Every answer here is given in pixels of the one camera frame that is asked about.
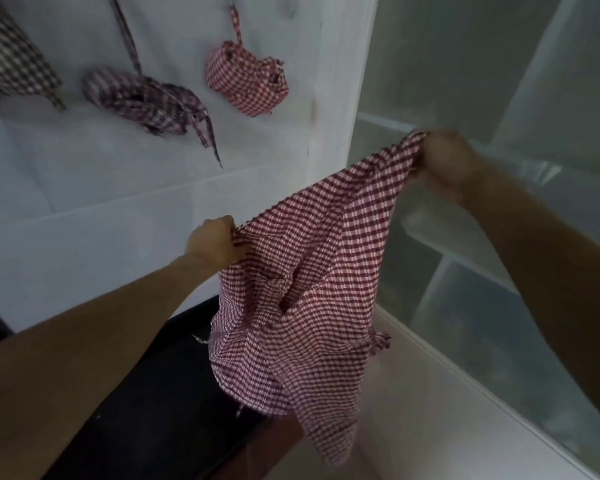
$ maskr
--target wrinkled cloth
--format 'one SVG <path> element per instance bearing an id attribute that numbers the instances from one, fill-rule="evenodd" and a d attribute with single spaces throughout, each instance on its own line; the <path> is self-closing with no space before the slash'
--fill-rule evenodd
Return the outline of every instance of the wrinkled cloth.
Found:
<path id="1" fill-rule="evenodd" d="M 271 112 L 289 94 L 289 87 L 281 61 L 273 57 L 258 60 L 243 47 L 235 6 L 231 7 L 231 21 L 238 43 L 227 40 L 211 55 L 207 84 L 253 118 Z"/>
<path id="2" fill-rule="evenodd" d="M 111 5 L 137 75 L 109 68 L 92 70 L 82 81 L 85 97 L 97 107 L 136 121 L 145 131 L 156 136 L 163 133 L 182 135 L 191 125 L 205 148 L 209 147 L 210 142 L 216 160 L 222 166 L 206 106 L 190 89 L 163 84 L 143 74 L 136 44 L 118 0 L 111 0 Z M 203 121 L 208 139 L 198 128 Z"/>
<path id="3" fill-rule="evenodd" d="M 370 354 L 390 215 L 425 134 L 414 132 L 240 226 L 252 252 L 220 273 L 209 357 L 218 384 L 266 415 L 296 414 L 326 462 L 348 458 Z"/>
<path id="4" fill-rule="evenodd" d="M 55 92 L 61 85 L 44 55 L 0 3 L 0 97 L 40 95 L 63 110 Z"/>

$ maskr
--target white wall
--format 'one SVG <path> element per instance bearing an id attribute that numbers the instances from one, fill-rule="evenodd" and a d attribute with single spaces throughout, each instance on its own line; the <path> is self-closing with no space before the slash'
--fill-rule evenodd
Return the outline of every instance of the white wall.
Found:
<path id="1" fill-rule="evenodd" d="M 598 478 L 403 325 L 365 371 L 358 441 L 384 480 Z"/>
<path id="2" fill-rule="evenodd" d="M 293 18 L 277 0 L 237 0 L 245 44 L 284 60 L 290 86 L 255 119 L 204 84 L 208 54 L 234 37 L 225 0 L 120 0 L 145 72 L 208 106 L 224 170 L 193 131 L 151 136 L 84 101 L 88 68 L 132 69 L 108 0 L 2 1 L 69 105 L 0 101 L 0 315 L 15 330 L 164 266 L 205 218 L 242 222 L 305 185 L 323 0 L 299 0 Z M 216 292 L 212 280 L 185 306 Z"/>

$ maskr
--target red gingham cloth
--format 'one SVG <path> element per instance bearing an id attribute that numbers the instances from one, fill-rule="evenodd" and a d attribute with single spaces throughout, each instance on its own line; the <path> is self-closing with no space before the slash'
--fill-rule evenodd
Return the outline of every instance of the red gingham cloth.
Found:
<path id="1" fill-rule="evenodd" d="M 63 110 L 56 95 L 60 85 L 51 65 L 0 3 L 0 97 L 41 95 Z"/>
<path id="2" fill-rule="evenodd" d="M 220 387 L 266 415 L 296 414 L 323 459 L 353 445 L 391 211 L 425 133 L 414 132 L 240 226 L 253 251 L 220 273 L 209 357 Z"/>
<path id="3" fill-rule="evenodd" d="M 259 61 L 242 46 L 238 10 L 231 7 L 238 43 L 227 40 L 207 63 L 207 84 L 247 116 L 271 110 L 289 94 L 282 62 L 273 57 Z"/>
<path id="4" fill-rule="evenodd" d="M 197 124 L 204 121 L 216 160 L 222 167 L 206 106 L 191 90 L 163 84 L 143 74 L 136 44 L 118 0 L 111 0 L 111 5 L 137 75 L 108 68 L 92 70 L 82 81 L 85 97 L 97 107 L 138 122 L 145 131 L 157 136 L 163 133 L 185 134 L 187 126 L 191 125 L 202 145 L 208 148 L 209 142 Z"/>

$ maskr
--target knotted fabric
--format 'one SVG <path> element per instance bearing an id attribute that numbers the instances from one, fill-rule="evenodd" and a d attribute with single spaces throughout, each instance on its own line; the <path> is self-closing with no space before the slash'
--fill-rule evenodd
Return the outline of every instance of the knotted fabric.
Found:
<path id="1" fill-rule="evenodd" d="M 238 10 L 231 7 L 238 43 L 227 40 L 207 63 L 207 84 L 247 116 L 271 110 L 289 94 L 282 62 L 273 57 L 258 60 L 242 46 Z"/>
<path id="2" fill-rule="evenodd" d="M 220 273 L 209 357 L 220 387 L 266 415 L 293 413 L 328 463 L 348 458 L 392 209 L 425 134 L 414 132 L 240 226 L 252 252 Z"/>
<path id="3" fill-rule="evenodd" d="M 62 81 L 0 4 L 0 97 L 41 95 L 65 109 L 55 90 Z"/>
<path id="4" fill-rule="evenodd" d="M 85 97 L 97 107 L 138 122 L 145 131 L 157 136 L 163 133 L 185 134 L 187 126 L 191 125 L 205 148 L 209 147 L 210 141 L 216 160 L 222 166 L 206 106 L 190 89 L 163 84 L 143 74 L 136 44 L 118 0 L 111 0 L 111 5 L 137 74 L 109 68 L 92 70 L 82 81 Z M 207 126 L 208 140 L 198 128 L 203 121 Z"/>

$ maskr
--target forearm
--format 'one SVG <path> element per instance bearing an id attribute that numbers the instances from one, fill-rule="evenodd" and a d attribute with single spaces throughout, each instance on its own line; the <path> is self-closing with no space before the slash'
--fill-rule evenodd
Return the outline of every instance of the forearm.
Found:
<path id="1" fill-rule="evenodd" d="M 600 247 L 508 178 L 464 192 L 538 328 L 600 411 Z"/>
<path id="2" fill-rule="evenodd" d="M 0 343 L 0 480 L 38 479 L 212 270 L 180 258 Z"/>

